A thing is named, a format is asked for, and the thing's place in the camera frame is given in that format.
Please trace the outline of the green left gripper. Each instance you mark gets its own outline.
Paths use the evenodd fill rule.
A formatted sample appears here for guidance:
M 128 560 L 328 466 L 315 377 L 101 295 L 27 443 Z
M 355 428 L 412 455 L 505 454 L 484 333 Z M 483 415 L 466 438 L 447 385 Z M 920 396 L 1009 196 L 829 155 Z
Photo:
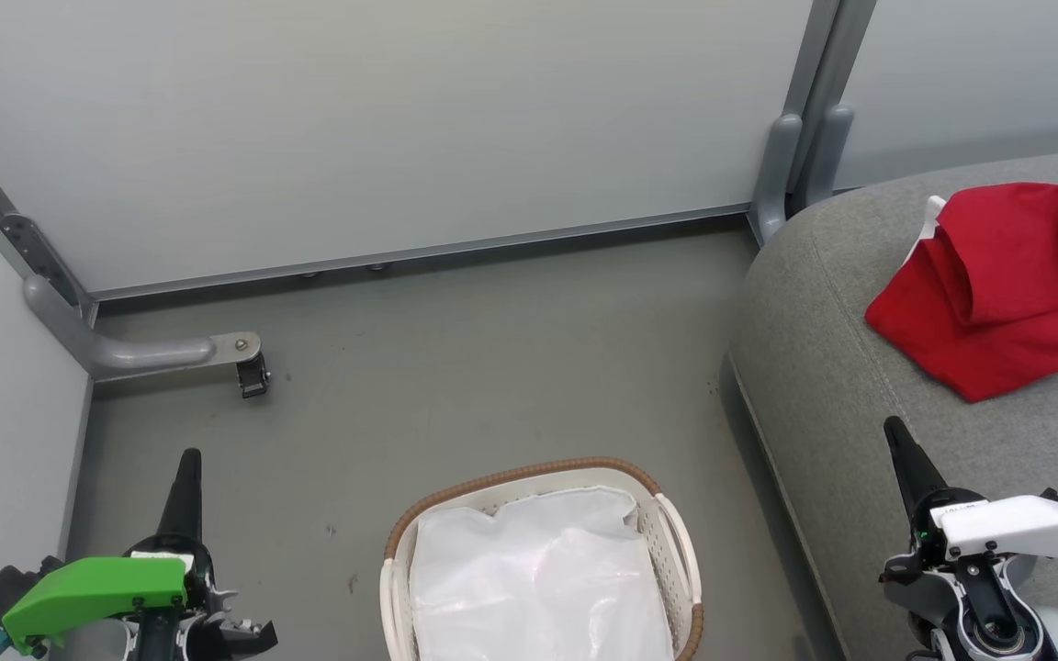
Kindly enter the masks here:
M 63 636 L 103 620 L 126 629 L 126 660 L 184 660 L 189 628 L 217 616 L 202 541 L 202 454 L 182 452 L 158 534 L 118 556 L 68 562 L 14 603 L 3 627 L 21 655 L 40 656 Z

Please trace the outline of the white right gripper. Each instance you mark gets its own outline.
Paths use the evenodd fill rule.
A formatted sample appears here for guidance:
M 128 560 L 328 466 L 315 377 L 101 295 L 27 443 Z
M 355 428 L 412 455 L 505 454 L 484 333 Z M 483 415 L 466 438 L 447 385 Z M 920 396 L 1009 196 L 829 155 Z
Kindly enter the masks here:
M 899 417 L 884 419 L 907 516 L 948 489 Z M 922 510 L 910 553 L 886 561 L 884 596 L 934 634 L 1058 634 L 1058 610 L 1019 595 L 1034 561 L 1058 561 L 1058 494 L 974 499 Z

